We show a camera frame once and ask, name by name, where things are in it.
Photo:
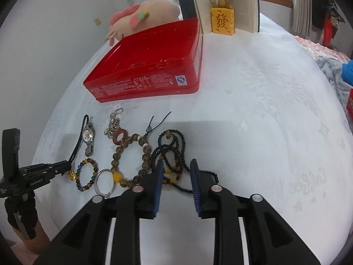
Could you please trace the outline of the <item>grey bedding pile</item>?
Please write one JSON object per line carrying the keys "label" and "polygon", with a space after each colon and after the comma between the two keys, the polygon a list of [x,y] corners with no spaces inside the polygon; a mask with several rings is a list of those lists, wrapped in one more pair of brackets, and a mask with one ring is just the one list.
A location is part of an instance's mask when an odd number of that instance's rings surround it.
{"label": "grey bedding pile", "polygon": [[352,86],[342,79],[342,65],[336,59],[319,57],[315,59],[320,70],[328,79],[342,107],[345,109]]}

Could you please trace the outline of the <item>white tablecloth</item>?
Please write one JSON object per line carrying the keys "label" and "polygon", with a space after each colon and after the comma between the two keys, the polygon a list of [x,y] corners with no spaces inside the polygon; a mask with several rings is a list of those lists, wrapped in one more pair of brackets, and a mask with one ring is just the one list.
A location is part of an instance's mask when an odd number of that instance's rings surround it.
{"label": "white tablecloth", "polygon": [[266,16],[256,34],[208,34],[196,93],[101,104],[83,81],[108,51],[104,44],[66,90],[34,163],[67,159],[89,115],[93,157],[107,169],[115,147],[103,133],[122,108],[129,133],[152,124],[156,145],[163,131],[179,130],[186,161],[196,159],[238,196],[261,194],[321,264],[336,258],[352,227],[352,133],[335,91],[291,34]]}

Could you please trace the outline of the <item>silver wrist watch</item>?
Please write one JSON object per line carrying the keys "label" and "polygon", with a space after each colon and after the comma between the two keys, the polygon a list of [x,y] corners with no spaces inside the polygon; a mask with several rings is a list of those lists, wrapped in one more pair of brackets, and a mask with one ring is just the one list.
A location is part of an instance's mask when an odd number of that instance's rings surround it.
{"label": "silver wrist watch", "polygon": [[86,145],[85,156],[91,157],[93,155],[94,147],[94,128],[92,122],[88,122],[87,125],[84,126],[81,137]]}

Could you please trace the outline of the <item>large red tin box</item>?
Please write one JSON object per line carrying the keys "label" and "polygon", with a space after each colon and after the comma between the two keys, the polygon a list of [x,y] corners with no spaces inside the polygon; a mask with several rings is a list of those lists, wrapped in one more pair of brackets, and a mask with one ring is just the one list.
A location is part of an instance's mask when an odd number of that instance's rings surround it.
{"label": "large red tin box", "polygon": [[100,102],[198,91],[203,36],[197,18],[143,30],[119,41],[83,82]]}

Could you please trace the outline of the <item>mouse figurine yellow block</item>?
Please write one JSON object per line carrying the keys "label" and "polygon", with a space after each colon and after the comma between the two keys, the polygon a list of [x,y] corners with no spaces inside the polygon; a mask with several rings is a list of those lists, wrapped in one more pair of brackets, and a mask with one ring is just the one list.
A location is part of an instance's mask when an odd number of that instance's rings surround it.
{"label": "mouse figurine yellow block", "polygon": [[235,10],[229,0],[209,0],[211,3],[212,32],[222,35],[235,34]]}

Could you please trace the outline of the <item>blue knitted cloth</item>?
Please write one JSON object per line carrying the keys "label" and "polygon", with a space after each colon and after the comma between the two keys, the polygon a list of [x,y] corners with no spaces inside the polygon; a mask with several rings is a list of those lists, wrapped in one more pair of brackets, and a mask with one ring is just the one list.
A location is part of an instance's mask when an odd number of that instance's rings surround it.
{"label": "blue knitted cloth", "polygon": [[353,86],[353,60],[342,65],[342,79],[344,82]]}

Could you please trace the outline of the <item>thin silver bangle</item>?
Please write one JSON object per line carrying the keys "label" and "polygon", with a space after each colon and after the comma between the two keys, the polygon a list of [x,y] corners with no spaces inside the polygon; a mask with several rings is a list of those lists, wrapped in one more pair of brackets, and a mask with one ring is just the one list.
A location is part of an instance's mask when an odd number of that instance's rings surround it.
{"label": "thin silver bangle", "polygon": [[102,169],[98,171],[94,181],[94,190],[97,195],[104,199],[109,199],[114,193],[117,184],[114,181],[114,173],[110,169]]}

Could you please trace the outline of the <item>open book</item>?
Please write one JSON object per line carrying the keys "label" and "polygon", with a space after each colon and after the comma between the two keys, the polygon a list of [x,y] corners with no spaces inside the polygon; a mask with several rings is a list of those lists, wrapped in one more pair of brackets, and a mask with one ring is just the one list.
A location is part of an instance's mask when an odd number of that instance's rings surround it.
{"label": "open book", "polygon": [[184,19],[197,18],[202,33],[233,35],[260,30],[259,0],[178,0]]}

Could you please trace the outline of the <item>pink plush toy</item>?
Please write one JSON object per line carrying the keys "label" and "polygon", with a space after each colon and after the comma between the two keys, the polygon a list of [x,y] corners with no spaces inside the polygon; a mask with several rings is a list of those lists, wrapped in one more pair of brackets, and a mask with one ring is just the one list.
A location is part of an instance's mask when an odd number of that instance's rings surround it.
{"label": "pink plush toy", "polygon": [[177,22],[180,15],[180,6],[173,0],[145,0],[136,3],[111,16],[107,34],[109,46],[137,32]]}

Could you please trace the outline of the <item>grey curtain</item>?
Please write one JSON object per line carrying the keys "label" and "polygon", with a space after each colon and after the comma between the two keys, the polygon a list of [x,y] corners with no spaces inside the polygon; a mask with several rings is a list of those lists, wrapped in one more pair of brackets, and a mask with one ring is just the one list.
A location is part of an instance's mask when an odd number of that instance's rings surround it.
{"label": "grey curtain", "polygon": [[293,0],[292,32],[308,37],[312,27],[312,0]]}

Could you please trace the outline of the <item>black cord gold charm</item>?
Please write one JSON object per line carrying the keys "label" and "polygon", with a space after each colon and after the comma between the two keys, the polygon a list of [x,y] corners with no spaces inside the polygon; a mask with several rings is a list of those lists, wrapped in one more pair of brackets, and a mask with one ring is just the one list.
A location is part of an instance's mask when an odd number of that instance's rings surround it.
{"label": "black cord gold charm", "polygon": [[74,164],[74,161],[75,161],[75,159],[77,157],[78,151],[80,149],[80,146],[81,146],[81,143],[82,143],[82,140],[83,140],[82,134],[83,134],[84,127],[88,124],[88,121],[89,121],[89,116],[86,114],[84,116],[84,118],[83,118],[83,121],[82,121],[82,125],[81,125],[81,129],[80,129],[78,141],[77,141],[77,143],[75,145],[75,148],[74,148],[74,150],[73,150],[73,152],[72,152],[72,154],[71,154],[71,156],[69,158],[69,162],[71,164],[71,169],[70,169],[70,171],[68,171],[68,175],[69,175],[69,177],[70,177],[70,179],[72,181],[74,181],[76,179],[76,175],[74,174],[74,172],[72,170],[73,164]]}

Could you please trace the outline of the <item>small red tin box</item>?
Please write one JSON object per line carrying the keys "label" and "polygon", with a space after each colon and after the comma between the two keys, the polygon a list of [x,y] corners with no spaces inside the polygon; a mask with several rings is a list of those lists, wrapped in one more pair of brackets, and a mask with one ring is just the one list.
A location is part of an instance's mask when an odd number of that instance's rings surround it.
{"label": "small red tin box", "polygon": [[348,111],[350,118],[353,120],[353,89],[350,89],[348,102],[346,104],[346,109]]}

